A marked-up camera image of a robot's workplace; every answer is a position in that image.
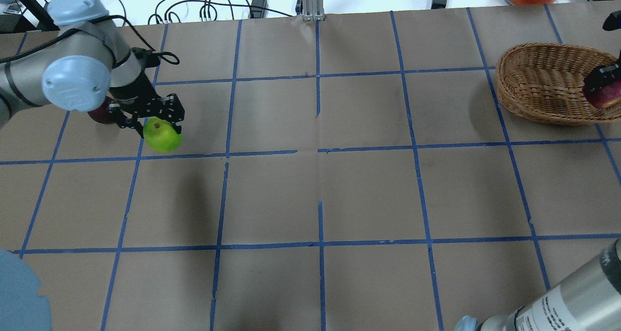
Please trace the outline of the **dark red apple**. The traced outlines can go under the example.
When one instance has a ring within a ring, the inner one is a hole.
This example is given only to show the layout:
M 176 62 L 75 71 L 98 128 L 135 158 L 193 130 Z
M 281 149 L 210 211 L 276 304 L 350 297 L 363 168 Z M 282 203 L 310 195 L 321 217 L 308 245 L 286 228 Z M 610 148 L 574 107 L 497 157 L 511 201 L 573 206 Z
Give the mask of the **dark red apple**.
M 99 124 L 109 125 L 114 124 L 114 118 L 109 113 L 108 108 L 111 104 L 116 104 L 117 101 L 109 96 L 106 96 L 103 103 L 96 109 L 87 112 L 88 116 Z

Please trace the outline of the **green apple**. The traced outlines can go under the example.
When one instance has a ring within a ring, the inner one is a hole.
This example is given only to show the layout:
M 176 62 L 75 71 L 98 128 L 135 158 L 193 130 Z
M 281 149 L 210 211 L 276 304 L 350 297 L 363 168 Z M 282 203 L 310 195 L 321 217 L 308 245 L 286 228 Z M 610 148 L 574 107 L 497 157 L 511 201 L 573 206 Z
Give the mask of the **green apple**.
M 157 152 L 173 152 L 183 141 L 183 135 L 177 133 L 174 127 L 175 125 L 164 119 L 149 118 L 143 126 L 143 139 Z

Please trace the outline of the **red cube-shaped apple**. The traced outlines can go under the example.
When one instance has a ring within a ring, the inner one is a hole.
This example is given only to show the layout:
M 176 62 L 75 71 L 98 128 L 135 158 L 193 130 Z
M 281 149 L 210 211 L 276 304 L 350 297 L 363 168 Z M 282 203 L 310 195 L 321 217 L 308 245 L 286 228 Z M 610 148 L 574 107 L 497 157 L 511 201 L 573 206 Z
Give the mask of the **red cube-shaped apple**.
M 621 100 L 621 88 L 617 84 L 605 86 L 599 90 L 585 91 L 584 97 L 597 109 L 608 109 Z

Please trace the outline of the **woven wicker basket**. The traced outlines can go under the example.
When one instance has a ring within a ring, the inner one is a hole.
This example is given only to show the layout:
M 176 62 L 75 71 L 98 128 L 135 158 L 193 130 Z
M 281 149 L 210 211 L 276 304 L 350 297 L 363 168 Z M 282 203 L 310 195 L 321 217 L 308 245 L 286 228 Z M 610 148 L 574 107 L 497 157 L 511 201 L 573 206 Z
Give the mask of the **woven wicker basket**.
M 496 63 L 496 95 L 506 110 L 532 122 L 573 126 L 619 122 L 619 104 L 599 109 L 583 95 L 587 75 L 614 61 L 607 52 L 583 46 L 519 44 Z

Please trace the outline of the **aluminium frame post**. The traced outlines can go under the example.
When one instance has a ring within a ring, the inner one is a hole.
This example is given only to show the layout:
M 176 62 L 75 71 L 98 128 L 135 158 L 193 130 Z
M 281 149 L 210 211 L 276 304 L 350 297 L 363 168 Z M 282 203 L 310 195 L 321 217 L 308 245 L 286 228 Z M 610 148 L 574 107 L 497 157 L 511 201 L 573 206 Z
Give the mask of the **aluminium frame post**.
M 324 0 L 297 0 L 296 12 L 304 21 L 324 21 Z

